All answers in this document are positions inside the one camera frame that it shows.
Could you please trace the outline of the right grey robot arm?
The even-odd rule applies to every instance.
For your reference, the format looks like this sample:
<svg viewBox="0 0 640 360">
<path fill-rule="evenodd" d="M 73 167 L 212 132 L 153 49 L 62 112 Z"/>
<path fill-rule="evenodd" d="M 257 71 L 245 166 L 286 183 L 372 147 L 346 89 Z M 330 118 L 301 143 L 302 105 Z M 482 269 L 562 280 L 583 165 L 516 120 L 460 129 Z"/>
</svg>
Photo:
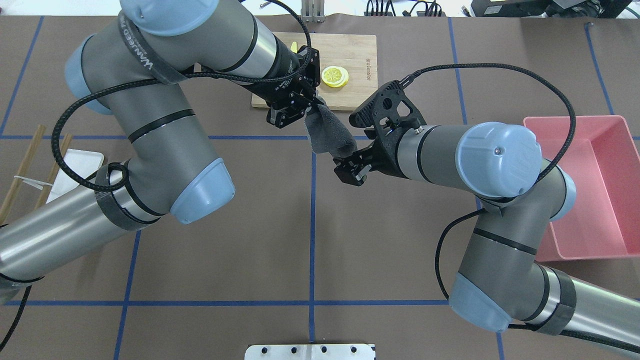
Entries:
<svg viewBox="0 0 640 360">
<path fill-rule="evenodd" d="M 477 217 L 450 291 L 448 305 L 494 333 L 529 330 L 572 337 L 639 355 L 639 302 L 537 264 L 549 223 L 574 207 L 578 189 L 559 165 L 576 121 L 557 157 L 544 158 L 527 127 L 489 121 L 433 125 L 417 121 L 366 129 L 370 146 L 331 151 L 340 180 L 364 184 L 373 171 L 467 191 L 482 203 L 451 226 Z"/>
</svg>

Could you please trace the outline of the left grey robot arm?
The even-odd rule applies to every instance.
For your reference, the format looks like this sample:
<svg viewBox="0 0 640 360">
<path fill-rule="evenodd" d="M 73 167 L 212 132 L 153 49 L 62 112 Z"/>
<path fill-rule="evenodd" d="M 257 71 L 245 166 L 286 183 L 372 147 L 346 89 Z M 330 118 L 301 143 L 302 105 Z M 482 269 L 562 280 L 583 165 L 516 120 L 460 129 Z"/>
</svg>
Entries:
<svg viewBox="0 0 640 360">
<path fill-rule="evenodd" d="M 118 18 L 68 59 L 78 97 L 54 126 L 51 148 L 78 187 L 1 230 L 1 303 L 47 273 L 172 214 L 189 224 L 235 194 L 180 82 L 230 80 L 265 100 L 267 121 L 283 128 L 317 102 L 319 53 L 298 52 L 237 0 L 122 0 Z M 60 153 L 60 135 L 87 105 L 112 115 L 136 156 L 85 178 Z"/>
</svg>

